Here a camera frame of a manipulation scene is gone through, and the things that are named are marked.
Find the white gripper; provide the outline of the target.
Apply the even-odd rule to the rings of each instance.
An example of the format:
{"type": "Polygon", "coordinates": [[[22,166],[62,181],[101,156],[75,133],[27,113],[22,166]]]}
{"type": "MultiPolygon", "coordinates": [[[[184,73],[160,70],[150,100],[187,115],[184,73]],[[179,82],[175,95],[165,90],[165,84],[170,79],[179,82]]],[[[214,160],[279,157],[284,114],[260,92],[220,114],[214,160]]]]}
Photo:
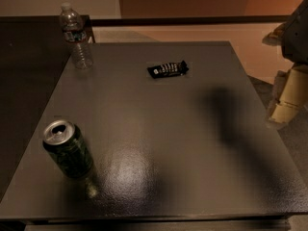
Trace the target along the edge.
{"type": "Polygon", "coordinates": [[[268,33],[262,43],[281,44],[283,57],[299,63],[287,72],[278,71],[274,79],[266,121],[269,128],[279,130],[288,125],[308,102],[308,0],[303,0],[286,24],[282,23],[268,33]]]}

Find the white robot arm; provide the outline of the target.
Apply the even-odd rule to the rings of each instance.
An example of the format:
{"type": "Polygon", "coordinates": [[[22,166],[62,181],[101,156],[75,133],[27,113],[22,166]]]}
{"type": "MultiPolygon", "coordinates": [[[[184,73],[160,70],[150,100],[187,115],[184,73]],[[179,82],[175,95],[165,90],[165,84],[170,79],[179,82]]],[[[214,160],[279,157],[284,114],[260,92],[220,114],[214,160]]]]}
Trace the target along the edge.
{"type": "Polygon", "coordinates": [[[280,46],[283,58],[293,63],[287,72],[277,72],[267,107],[268,127],[279,130],[308,103],[308,0],[267,34],[263,44],[280,46]]]}

